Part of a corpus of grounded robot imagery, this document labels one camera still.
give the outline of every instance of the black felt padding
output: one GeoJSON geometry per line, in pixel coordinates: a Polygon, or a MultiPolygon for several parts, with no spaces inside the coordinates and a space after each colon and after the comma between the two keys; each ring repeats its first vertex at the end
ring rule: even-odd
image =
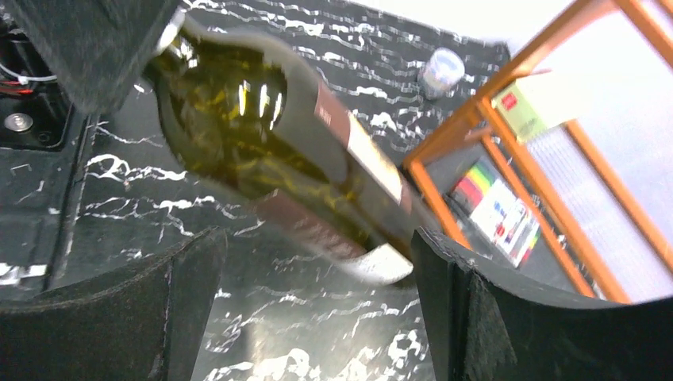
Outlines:
{"type": "Polygon", "coordinates": [[[226,246],[208,229],[166,254],[0,303],[0,379],[190,379],[226,246]]]}
{"type": "Polygon", "coordinates": [[[87,114],[115,111],[179,0],[3,0],[66,93],[87,114]]]}
{"type": "Polygon", "coordinates": [[[412,248],[437,381],[671,379],[673,298],[587,298],[424,229],[412,248]]]}

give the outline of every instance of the frosted glass panel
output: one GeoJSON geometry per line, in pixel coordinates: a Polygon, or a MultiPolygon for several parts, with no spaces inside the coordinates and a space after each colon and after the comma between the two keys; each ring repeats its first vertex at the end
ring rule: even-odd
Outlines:
{"type": "Polygon", "coordinates": [[[672,295],[673,275],[565,131],[552,130],[528,150],[632,301],[672,295]]]}

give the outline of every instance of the colorful box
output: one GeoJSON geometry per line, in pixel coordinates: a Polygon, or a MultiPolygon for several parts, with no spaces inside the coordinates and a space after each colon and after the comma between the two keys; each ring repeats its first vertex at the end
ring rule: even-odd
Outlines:
{"type": "Polygon", "coordinates": [[[519,267],[530,255],[540,237],[540,224],[491,163],[485,159],[477,161],[456,184],[450,197],[514,267],[519,267]]]}

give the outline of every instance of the cable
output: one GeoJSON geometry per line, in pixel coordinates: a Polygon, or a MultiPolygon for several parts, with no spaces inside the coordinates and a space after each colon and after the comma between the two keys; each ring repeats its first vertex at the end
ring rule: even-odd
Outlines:
{"type": "Polygon", "coordinates": [[[32,94],[32,93],[33,93],[32,89],[25,89],[22,87],[12,88],[12,87],[0,86],[0,94],[32,94]]]}
{"type": "Polygon", "coordinates": [[[50,75],[48,77],[26,77],[25,75],[20,75],[18,73],[15,73],[15,72],[11,71],[9,68],[7,68],[2,63],[0,63],[0,69],[2,69],[2,71],[4,71],[5,73],[7,73],[7,74],[13,76],[14,78],[16,78],[21,85],[26,85],[26,84],[28,84],[28,82],[31,82],[31,81],[33,81],[33,82],[49,82],[49,81],[55,81],[56,80],[55,75],[50,75]]]}

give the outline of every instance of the small container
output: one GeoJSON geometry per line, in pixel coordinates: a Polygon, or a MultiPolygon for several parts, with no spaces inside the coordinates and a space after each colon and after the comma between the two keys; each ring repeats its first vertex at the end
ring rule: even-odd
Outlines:
{"type": "Polygon", "coordinates": [[[426,99],[444,96],[449,89],[465,76],[463,60],[454,52],[439,48],[418,72],[418,84],[426,99]]]}

